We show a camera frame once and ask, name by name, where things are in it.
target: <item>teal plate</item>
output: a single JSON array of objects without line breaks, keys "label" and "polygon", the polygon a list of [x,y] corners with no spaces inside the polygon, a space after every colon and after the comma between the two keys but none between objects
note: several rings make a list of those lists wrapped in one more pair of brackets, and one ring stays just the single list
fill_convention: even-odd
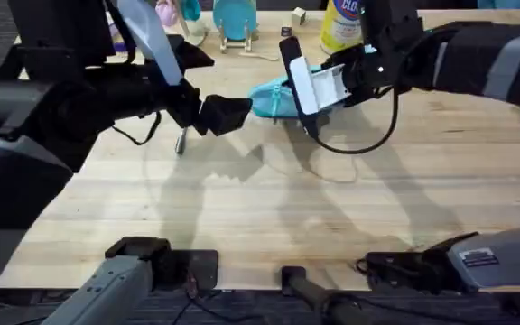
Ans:
[{"label": "teal plate", "polygon": [[244,24],[252,33],[256,29],[256,9],[248,0],[217,0],[214,4],[214,24],[219,28],[220,20],[224,25],[224,35],[229,40],[242,41],[246,38]]}]

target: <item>clorox bottle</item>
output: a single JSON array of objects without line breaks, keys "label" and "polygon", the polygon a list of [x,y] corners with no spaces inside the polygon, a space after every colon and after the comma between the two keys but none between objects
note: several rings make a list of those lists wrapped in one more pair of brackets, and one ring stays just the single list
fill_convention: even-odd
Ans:
[{"label": "clorox bottle", "polygon": [[320,30],[320,46],[328,54],[362,42],[358,0],[329,0]]}]

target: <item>label sticker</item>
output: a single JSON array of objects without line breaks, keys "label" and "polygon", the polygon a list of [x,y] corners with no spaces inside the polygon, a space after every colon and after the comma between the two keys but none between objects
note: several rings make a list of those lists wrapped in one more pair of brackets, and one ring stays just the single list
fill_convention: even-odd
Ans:
[{"label": "label sticker", "polygon": [[467,267],[497,265],[498,259],[490,248],[472,249],[459,253],[460,260]]},{"label": "label sticker", "polygon": [[334,0],[336,10],[346,19],[355,21],[358,18],[358,0]]}]

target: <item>black cable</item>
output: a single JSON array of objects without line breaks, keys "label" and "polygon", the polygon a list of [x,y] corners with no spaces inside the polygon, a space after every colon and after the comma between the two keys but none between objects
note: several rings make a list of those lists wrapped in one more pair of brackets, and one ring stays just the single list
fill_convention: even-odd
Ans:
[{"label": "black cable", "polygon": [[116,131],[119,134],[128,138],[135,145],[144,145],[144,144],[147,144],[147,142],[152,139],[153,135],[155,134],[155,131],[158,129],[158,126],[160,125],[161,122],[162,122],[162,113],[155,112],[155,120],[153,121],[152,127],[150,127],[150,131],[148,131],[148,135],[145,137],[145,140],[143,140],[142,142],[135,140],[131,135],[129,135],[125,131],[122,131],[121,129],[119,129],[115,126],[112,126],[112,128],[114,129],[114,131]]},{"label": "black cable", "polygon": [[44,316],[44,317],[38,317],[38,318],[36,318],[36,319],[26,320],[26,321],[22,321],[22,322],[18,322],[18,323],[15,323],[14,325],[28,325],[28,324],[35,323],[36,321],[42,321],[42,320],[45,320],[46,318],[47,318],[47,316]]},{"label": "black cable", "polygon": [[414,311],[414,310],[399,308],[399,307],[395,307],[395,306],[391,306],[391,305],[385,305],[385,304],[379,303],[379,302],[372,302],[369,299],[357,297],[354,294],[346,294],[343,292],[333,293],[333,294],[329,295],[324,302],[321,303],[322,309],[320,310],[320,316],[322,318],[328,317],[330,307],[337,305],[333,302],[343,302],[343,301],[344,302],[346,302],[346,301],[353,302],[359,308],[361,308],[362,303],[365,303],[369,306],[376,307],[379,309],[400,312],[400,313],[413,315],[413,316],[417,316],[417,317],[423,317],[423,318],[431,319],[431,320],[454,322],[454,323],[465,324],[465,325],[483,325],[483,322],[472,321],[472,320],[463,320],[463,319],[446,316],[446,315],[433,314],[433,313],[424,312],[424,311]]},{"label": "black cable", "polygon": [[[404,54],[403,59],[401,60],[400,64],[398,65],[398,70],[396,72],[395,77],[395,83],[392,86],[393,90],[393,115],[391,117],[390,126],[388,127],[388,130],[386,131],[385,135],[375,144],[368,146],[363,149],[358,150],[341,150],[338,148],[331,147],[321,141],[321,139],[318,137],[318,130],[316,128],[316,125],[306,125],[305,117],[306,115],[302,112],[300,107],[296,107],[298,110],[298,117],[300,118],[302,122],[302,126],[304,126],[306,132],[308,135],[316,141],[318,145],[323,147],[326,150],[332,151],[334,153],[339,154],[351,154],[351,155],[357,155],[357,154],[363,154],[363,153],[370,153],[376,149],[378,149],[380,146],[386,143],[388,139],[393,135],[393,132],[396,129],[396,122],[398,120],[398,100],[399,100],[399,90],[400,90],[400,83],[401,78],[404,74],[404,68],[406,67],[406,61],[411,57],[413,52],[418,49],[421,45],[423,45],[425,42],[429,41],[432,37],[442,34],[442,33],[448,33],[450,32],[450,29],[440,29],[437,31],[428,31],[422,38],[420,38],[417,42],[411,46],[408,51]],[[375,97],[380,98],[383,95],[385,95],[388,91],[390,91],[390,87],[383,89],[382,91],[378,91],[378,89],[375,91]]]},{"label": "black cable", "polygon": [[188,310],[188,308],[191,306],[191,301],[188,301],[188,303],[186,303],[184,305],[184,307],[181,309],[180,312],[178,312],[178,315],[176,315],[176,318],[173,320],[172,322],[172,325],[176,325],[178,324],[178,321],[180,321],[181,319],[181,316],[184,315],[184,313]]},{"label": "black cable", "polygon": [[357,271],[360,274],[368,275],[368,270],[367,270],[366,265],[367,265],[367,260],[364,258],[361,258],[361,259],[357,260],[357,262],[355,263],[355,268],[357,269]]},{"label": "black cable", "polygon": [[[214,297],[216,297],[216,296],[218,296],[220,294],[221,294],[221,292],[217,292],[215,294],[212,294],[212,295],[210,295],[209,299],[212,299],[212,298],[214,298]],[[219,320],[222,320],[222,321],[224,321],[226,323],[229,323],[229,324],[237,324],[237,323],[240,323],[240,322],[243,322],[243,321],[247,321],[247,320],[260,320],[261,319],[261,320],[266,321],[265,316],[261,315],[261,314],[250,314],[250,315],[245,315],[245,316],[241,316],[241,317],[229,317],[229,316],[226,316],[226,315],[222,315],[220,313],[217,313],[215,311],[210,310],[208,307],[204,306],[198,300],[191,298],[188,295],[187,292],[186,292],[186,298],[188,299],[188,303],[186,303],[186,305],[184,305],[184,307],[178,313],[178,315],[174,319],[172,325],[176,325],[180,321],[181,316],[185,314],[185,312],[189,309],[189,307],[191,305],[196,306],[196,307],[198,307],[198,309],[200,309],[201,311],[206,312],[208,315],[210,315],[210,316],[212,316],[214,318],[217,318]]]}]

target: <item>wooden table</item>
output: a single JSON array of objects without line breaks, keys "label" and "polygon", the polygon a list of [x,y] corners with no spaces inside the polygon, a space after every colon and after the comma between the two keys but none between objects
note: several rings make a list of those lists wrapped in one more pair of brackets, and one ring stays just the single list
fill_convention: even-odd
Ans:
[{"label": "wooden table", "polygon": [[[258,13],[255,51],[278,54],[289,13]],[[322,13],[295,28],[311,63]],[[426,11],[427,28],[455,20],[520,23],[520,11]],[[210,14],[203,19],[211,25]],[[219,52],[218,33],[202,49],[213,68],[187,79],[204,95],[244,97],[284,74],[281,61]],[[385,132],[390,96],[331,116],[322,138],[342,148]],[[362,156],[326,152],[295,123],[250,115],[242,130],[200,138],[186,153],[165,113],[156,137],[136,147],[100,136],[83,171],[45,210],[0,278],[0,287],[79,287],[124,236],[166,237],[176,248],[220,252],[219,288],[274,289],[282,265],[304,265],[326,287],[367,289],[351,269],[368,251],[421,250],[471,231],[520,227],[520,115],[477,97],[414,91],[402,99],[389,144]],[[143,137],[152,118],[117,125]]]}]

